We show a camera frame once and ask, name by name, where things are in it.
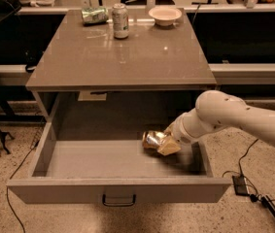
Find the bowl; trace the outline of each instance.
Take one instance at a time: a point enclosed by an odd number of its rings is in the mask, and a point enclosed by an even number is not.
[[[155,19],[155,23],[160,26],[170,26],[180,18],[183,13],[176,8],[154,7],[149,10],[149,16]]]

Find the speckled floor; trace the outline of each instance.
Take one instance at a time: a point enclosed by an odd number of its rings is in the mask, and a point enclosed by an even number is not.
[[[7,142],[12,154],[0,158],[0,233],[22,232],[7,202],[6,182],[28,154],[37,124],[0,124],[14,140]],[[215,177],[227,170],[239,171],[238,159],[255,137],[229,128],[207,137],[207,151]],[[34,150],[17,171],[25,177]],[[258,141],[243,159],[244,173],[259,193],[275,199],[275,149]],[[11,204],[25,232],[275,232],[275,219],[260,202],[234,194],[231,187],[216,204],[136,204],[130,208],[102,205],[26,205],[12,192]]]

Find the silver can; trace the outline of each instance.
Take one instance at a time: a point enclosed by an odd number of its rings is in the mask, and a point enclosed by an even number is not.
[[[115,4],[112,10],[114,37],[123,39],[128,37],[128,10],[124,4]]]

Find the drawer handle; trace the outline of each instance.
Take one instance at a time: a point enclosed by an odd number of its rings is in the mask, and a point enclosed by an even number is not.
[[[132,201],[130,203],[107,203],[106,197],[106,194],[102,195],[102,204],[108,207],[129,207],[135,205],[136,203],[136,194],[133,195]]]

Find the power adapter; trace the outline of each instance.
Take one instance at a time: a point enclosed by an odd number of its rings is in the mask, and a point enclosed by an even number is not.
[[[249,196],[249,190],[244,176],[232,176],[235,194],[239,196]]]

